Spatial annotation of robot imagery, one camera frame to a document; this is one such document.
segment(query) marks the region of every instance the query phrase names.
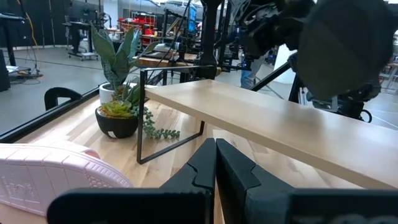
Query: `pink shoe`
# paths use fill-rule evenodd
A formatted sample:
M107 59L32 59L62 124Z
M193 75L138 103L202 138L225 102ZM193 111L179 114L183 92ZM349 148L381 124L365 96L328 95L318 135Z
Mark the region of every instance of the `pink shoe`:
M87 147L62 141L0 144L0 203L45 215L55 197L80 187L133 187Z

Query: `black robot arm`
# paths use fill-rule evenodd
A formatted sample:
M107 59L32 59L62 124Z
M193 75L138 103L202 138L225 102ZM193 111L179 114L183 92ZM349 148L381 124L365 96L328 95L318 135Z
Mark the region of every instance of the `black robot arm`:
M378 79L392 55L398 9L383 0L231 0L245 56L298 50L295 72L319 99Z

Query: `snake plant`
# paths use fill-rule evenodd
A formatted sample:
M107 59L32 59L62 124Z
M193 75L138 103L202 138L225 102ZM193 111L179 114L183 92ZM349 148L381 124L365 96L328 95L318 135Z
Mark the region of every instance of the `snake plant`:
M130 69L138 64L139 58L148 52L153 51L158 42L153 42L137 58L137 47L139 45L140 32L138 29L131 28L124 36L124 41L116 52L112 40L109 35L100 30L96 30L91 26L91 33L93 36L93 45L99 56L101 56L102 68L107 81L114 88L121 86Z

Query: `concrete floor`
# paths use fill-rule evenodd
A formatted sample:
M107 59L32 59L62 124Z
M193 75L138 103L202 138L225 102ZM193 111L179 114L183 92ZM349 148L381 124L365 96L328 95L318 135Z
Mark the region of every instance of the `concrete floor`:
M45 112L44 93L53 87L65 87L79 93L86 93L106 80L103 76L101 63L96 60L81 62L79 58L68 58L64 48L39 49L35 51L38 60L37 68L43 77L38 80L27 80L13 85L9 90L0 92L0 134L26 123ZM17 65L34 68L34 54L30 50L15 52ZM264 78L273 69L263 65L257 74ZM139 75L135 71L128 78ZM222 73L216 80L240 86L241 72ZM168 83L178 83L175 75ZM259 93L287 99L291 85L271 82ZM373 114L373 124L398 130L398 96L381 93L377 98L366 104Z

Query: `workbench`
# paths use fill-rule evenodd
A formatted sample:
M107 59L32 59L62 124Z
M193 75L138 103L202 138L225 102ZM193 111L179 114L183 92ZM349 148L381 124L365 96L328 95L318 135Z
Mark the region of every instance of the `workbench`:
M49 122L18 143L43 138L69 140L94 149L137 187L158 187L174 175L206 138L223 138L265 170L294 187L398 187L398 132L273 98L235 86L202 80L146 90L156 128L203 135L144 165L136 162L137 134L111 139L99 129L94 97ZM143 156L173 141L144 139ZM0 205L0 222L43 224L43 217ZM215 197L215 223L222 223Z

